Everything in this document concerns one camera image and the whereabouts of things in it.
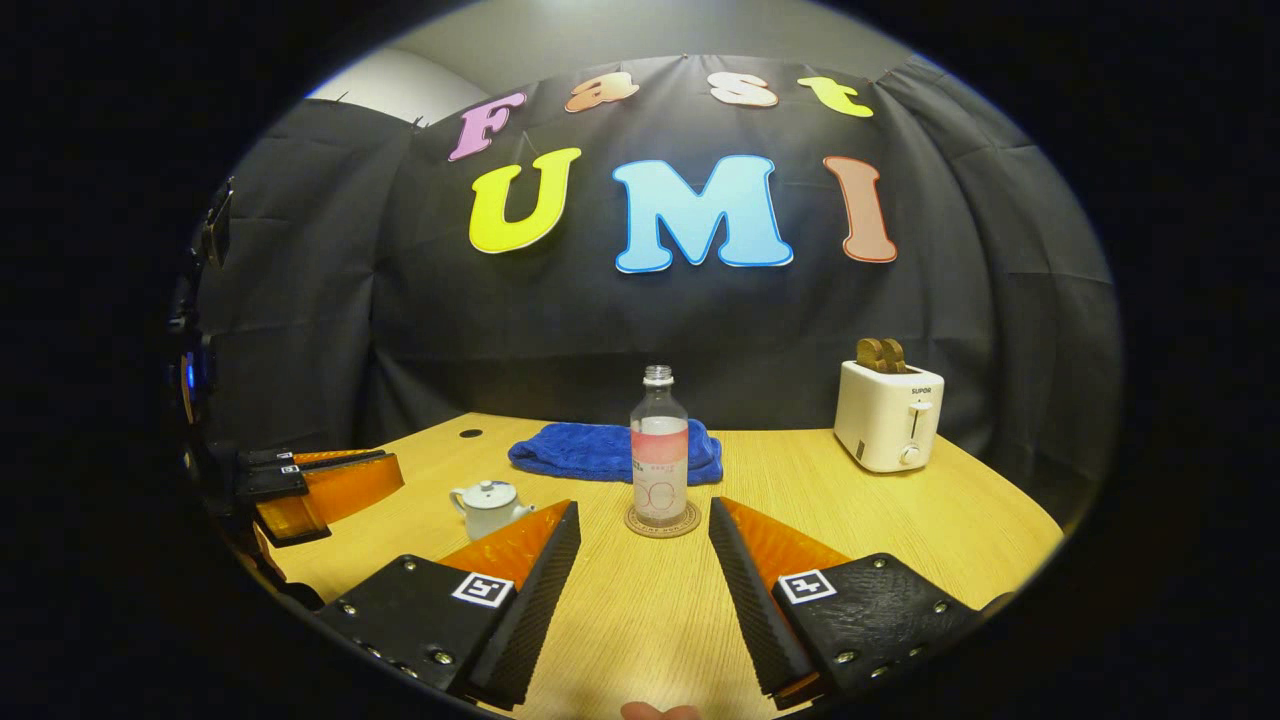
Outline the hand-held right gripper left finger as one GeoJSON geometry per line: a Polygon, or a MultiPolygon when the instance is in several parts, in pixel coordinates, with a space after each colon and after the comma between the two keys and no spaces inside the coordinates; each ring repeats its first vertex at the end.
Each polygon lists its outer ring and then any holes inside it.
{"type": "Polygon", "coordinates": [[[579,505],[561,501],[443,559],[401,555],[316,616],[419,687],[512,710],[527,697],[580,542],[579,505]]]}

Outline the blue towel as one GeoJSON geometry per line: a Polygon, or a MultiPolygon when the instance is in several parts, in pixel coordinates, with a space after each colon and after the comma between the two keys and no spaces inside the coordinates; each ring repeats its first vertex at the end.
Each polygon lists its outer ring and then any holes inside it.
{"type": "MultiPolygon", "coordinates": [[[[722,482],[721,442],[709,436],[698,419],[689,421],[689,434],[687,483],[712,486],[722,482]]],[[[532,438],[515,443],[508,451],[508,460],[521,471],[544,477],[632,480],[630,429],[621,425],[552,423],[532,438]]]]}

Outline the clear water bottle pink label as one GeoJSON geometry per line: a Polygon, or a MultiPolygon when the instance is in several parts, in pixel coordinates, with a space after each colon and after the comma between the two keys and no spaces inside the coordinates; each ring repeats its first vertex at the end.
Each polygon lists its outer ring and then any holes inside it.
{"type": "Polygon", "coordinates": [[[676,525],[687,507],[690,420],[673,387],[669,366],[646,366],[644,397],[630,414],[634,511],[645,527],[676,525]]]}

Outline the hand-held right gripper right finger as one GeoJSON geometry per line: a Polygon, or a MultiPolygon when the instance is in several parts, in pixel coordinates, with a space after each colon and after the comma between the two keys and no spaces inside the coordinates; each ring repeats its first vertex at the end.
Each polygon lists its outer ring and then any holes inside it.
{"type": "Polygon", "coordinates": [[[708,534],[756,682],[780,710],[865,694],[986,620],[892,553],[851,559],[731,498],[710,501],[708,534]]]}

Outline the white ceramic teacup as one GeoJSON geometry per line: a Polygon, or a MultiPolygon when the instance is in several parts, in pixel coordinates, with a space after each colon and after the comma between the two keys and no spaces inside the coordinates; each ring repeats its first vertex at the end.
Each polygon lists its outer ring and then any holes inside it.
{"type": "Polygon", "coordinates": [[[467,509],[460,500],[460,491],[465,488],[454,488],[449,492],[449,500],[454,506],[454,510],[463,518],[465,529],[467,537],[471,541],[477,541],[484,536],[489,536],[509,524],[532,514],[535,506],[524,505],[520,497],[516,502],[512,502],[500,509],[467,509]]]}

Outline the white toaster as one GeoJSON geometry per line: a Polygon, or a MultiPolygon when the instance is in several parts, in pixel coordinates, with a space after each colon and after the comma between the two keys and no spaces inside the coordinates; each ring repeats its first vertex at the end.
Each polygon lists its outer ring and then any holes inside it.
{"type": "Polygon", "coordinates": [[[945,397],[943,377],[908,366],[874,372],[855,361],[840,368],[835,437],[868,471],[924,468],[932,456],[945,397]]]}

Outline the round cork coaster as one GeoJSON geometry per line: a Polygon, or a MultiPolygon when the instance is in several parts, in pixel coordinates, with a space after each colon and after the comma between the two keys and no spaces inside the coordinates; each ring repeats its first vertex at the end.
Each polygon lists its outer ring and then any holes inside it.
{"type": "Polygon", "coordinates": [[[669,539],[686,536],[694,532],[701,523],[701,510],[692,502],[686,502],[684,511],[669,524],[652,525],[645,523],[635,507],[627,510],[623,524],[635,534],[653,538],[669,539]]]}

